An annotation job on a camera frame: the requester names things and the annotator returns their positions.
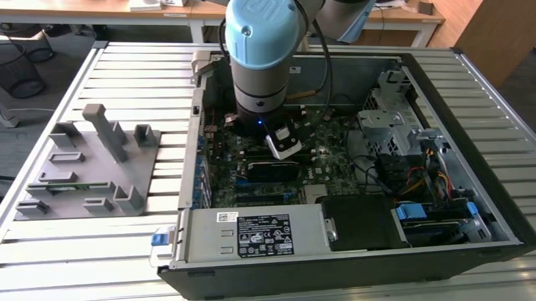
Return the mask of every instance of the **gray 3d printed part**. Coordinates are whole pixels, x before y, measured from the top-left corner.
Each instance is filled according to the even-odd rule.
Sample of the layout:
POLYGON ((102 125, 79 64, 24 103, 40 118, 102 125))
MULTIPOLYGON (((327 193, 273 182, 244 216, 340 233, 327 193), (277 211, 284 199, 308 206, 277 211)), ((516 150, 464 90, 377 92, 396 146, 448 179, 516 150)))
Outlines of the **gray 3d printed part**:
POLYGON ((114 210, 114 205, 107 198, 86 198, 83 207, 90 213, 106 213, 114 210))
POLYGON ((111 126, 111 130, 114 131, 115 136, 119 139, 121 144, 125 144, 125 139, 127 136, 125 135, 123 129, 118 121, 109 122, 111 126))
POLYGON ((32 187, 32 185, 28 185, 26 192, 30 193, 30 195, 36 199, 54 196, 52 191, 50 191, 47 187, 32 187))
POLYGON ((73 122, 58 122, 48 135, 61 149, 75 147, 73 138, 81 136, 73 122))
POLYGON ((122 139, 118 138, 117 131, 121 130, 119 124, 117 123, 114 127, 110 125, 105 116, 106 110, 107 109, 101 103, 89 103, 82 111, 82 116, 94 124, 98 137, 115 161, 125 162, 127 160, 127 152, 123 149, 122 139))
MULTIPOLYGON (((153 176, 153 168, 161 141, 161 132, 153 131, 157 143, 155 146, 139 147, 134 137, 134 131, 125 132, 123 148, 129 154, 129 160, 117 163, 113 155, 106 150, 95 132, 82 132, 81 136, 73 138, 77 150, 85 154, 83 162, 73 161, 62 164, 47 160, 40 167, 40 172, 56 174, 59 172, 74 172, 78 175, 77 182, 30 184, 27 191, 30 195, 24 201, 43 201, 50 209, 47 214, 38 214, 35 211, 18 212, 15 219, 66 219, 66 218, 97 218, 137 216, 143 214, 153 176), (137 191, 130 193, 131 186, 137 191), (127 199, 121 206, 114 200, 118 187, 125 190, 127 199), (89 211, 85 200, 87 198, 106 198, 114 210, 102 212, 89 211)), ((59 147, 51 149, 50 154, 63 154, 59 147)))
POLYGON ((48 206, 42 201, 24 201, 19 203, 18 211, 22 214, 44 215, 48 212, 48 206))
POLYGON ((134 138, 137 139, 139 147, 155 146, 157 138, 149 124, 138 124, 134 128, 134 138))
POLYGON ((73 171, 69 172, 42 172, 39 175, 39 182, 50 182, 50 183, 69 183, 75 182, 78 179, 77 173, 73 171))
POLYGON ((123 212, 135 211, 145 205, 145 199, 134 186, 129 190, 129 195, 125 193, 122 187, 118 186, 114 193, 114 201, 123 212))
POLYGON ((115 184, 109 182, 106 185, 91 185, 90 190, 93 193, 115 193, 115 184))
POLYGON ((54 164, 85 162, 86 156, 82 152, 54 152, 48 161, 54 164))

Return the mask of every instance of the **white label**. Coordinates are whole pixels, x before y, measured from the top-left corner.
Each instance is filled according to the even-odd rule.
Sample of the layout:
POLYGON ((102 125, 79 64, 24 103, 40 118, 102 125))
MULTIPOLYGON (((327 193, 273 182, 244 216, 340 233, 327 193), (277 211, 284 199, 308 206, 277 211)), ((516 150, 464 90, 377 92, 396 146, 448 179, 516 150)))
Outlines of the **white label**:
POLYGON ((165 17, 183 18, 183 17, 186 17, 186 14, 165 14, 165 17))
POLYGON ((218 212, 217 215, 217 222, 226 223, 226 222, 237 222, 238 212, 218 212))
POLYGON ((277 249, 290 249, 293 247, 292 243, 280 243, 278 245, 276 245, 277 249))
POLYGON ((293 67, 290 67, 290 69, 289 69, 289 73, 290 73, 290 74, 298 74, 298 73, 301 73, 301 72, 302 72, 302 67, 293 66, 293 67))

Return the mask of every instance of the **green circuit board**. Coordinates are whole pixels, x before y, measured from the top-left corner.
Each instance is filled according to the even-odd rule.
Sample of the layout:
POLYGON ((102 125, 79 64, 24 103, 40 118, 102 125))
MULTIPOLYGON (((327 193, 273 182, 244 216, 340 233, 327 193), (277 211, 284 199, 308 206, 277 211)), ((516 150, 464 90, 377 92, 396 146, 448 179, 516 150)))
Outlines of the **green circuit board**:
MULTIPOLYGON (((308 110, 309 118, 320 118, 320 112, 308 110)), ((217 124, 222 129, 224 122, 217 124)), ((305 204, 305 185, 325 184, 329 195, 357 194, 359 182, 347 156, 345 135, 349 130, 348 117, 322 122, 316 136, 304 143, 312 162, 300 164, 300 175, 292 182, 250 183, 246 177, 250 158, 241 152, 266 151, 264 142, 234 135, 225 130, 206 133, 209 145, 210 182, 213 185, 213 207, 237 207, 237 198, 249 196, 281 196, 285 204, 305 204)))

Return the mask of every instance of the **mesh trash can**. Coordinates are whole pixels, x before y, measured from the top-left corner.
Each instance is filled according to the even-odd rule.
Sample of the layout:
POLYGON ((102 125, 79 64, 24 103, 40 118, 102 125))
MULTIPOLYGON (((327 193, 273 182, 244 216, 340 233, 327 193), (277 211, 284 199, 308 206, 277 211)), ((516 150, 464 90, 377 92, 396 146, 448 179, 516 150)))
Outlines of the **mesh trash can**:
POLYGON ((0 87, 15 98, 28 98, 46 87, 20 44, 0 44, 0 87))
POLYGON ((2 23, 0 30, 12 43, 24 46, 26 56, 34 63, 54 57, 54 50, 39 24, 2 23))

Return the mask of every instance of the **barcode sticker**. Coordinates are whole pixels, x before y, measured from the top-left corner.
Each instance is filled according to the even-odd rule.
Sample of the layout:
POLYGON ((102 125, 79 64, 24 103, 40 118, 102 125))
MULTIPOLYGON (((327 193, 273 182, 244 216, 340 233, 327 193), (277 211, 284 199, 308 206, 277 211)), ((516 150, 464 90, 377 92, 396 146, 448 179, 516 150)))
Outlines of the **barcode sticker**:
POLYGON ((226 223, 226 222, 237 222, 238 212, 218 212, 217 215, 217 222, 226 223))

